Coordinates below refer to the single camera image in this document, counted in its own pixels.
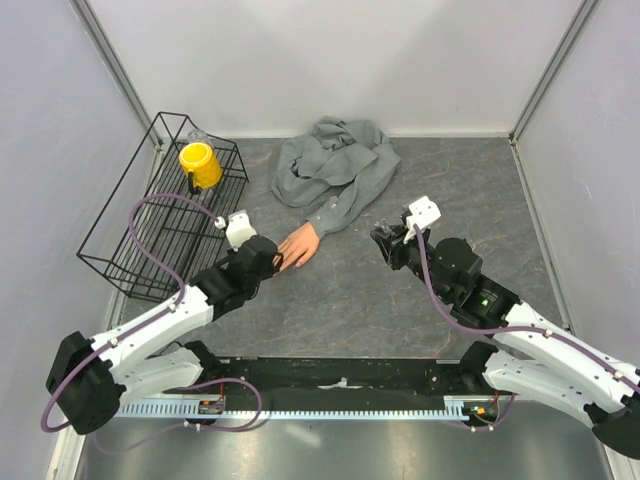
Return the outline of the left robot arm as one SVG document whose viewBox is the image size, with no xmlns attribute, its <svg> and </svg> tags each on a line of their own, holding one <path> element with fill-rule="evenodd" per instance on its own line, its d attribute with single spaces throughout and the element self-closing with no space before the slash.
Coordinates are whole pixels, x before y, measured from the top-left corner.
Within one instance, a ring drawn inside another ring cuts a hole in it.
<svg viewBox="0 0 640 480">
<path fill-rule="evenodd" d="M 205 349 L 180 348 L 167 358 L 157 350 L 218 320 L 254 298 L 276 272 L 277 245 L 254 235 L 226 258 L 196 274 L 174 296 L 121 327 L 91 338 L 76 331 L 59 344 L 45 387 L 79 435 L 95 432 L 119 408 L 165 390 L 192 387 L 208 393 L 219 369 Z"/>
</svg>

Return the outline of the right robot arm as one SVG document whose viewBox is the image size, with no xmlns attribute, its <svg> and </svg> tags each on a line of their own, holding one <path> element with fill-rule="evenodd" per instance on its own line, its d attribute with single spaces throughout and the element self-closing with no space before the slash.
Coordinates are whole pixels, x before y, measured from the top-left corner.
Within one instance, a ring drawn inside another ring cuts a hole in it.
<svg viewBox="0 0 640 480">
<path fill-rule="evenodd" d="M 487 387 L 523 395 L 586 425 L 617 453 L 639 457 L 639 369 L 553 324 L 517 294 L 484 275 L 466 240 L 436 246 L 427 232 L 375 224 L 371 237 L 394 270 L 408 268 L 424 282 L 441 316 L 455 328 L 482 335 L 523 354 L 519 360 L 486 347 L 481 359 L 458 368 L 467 392 Z"/>
</svg>

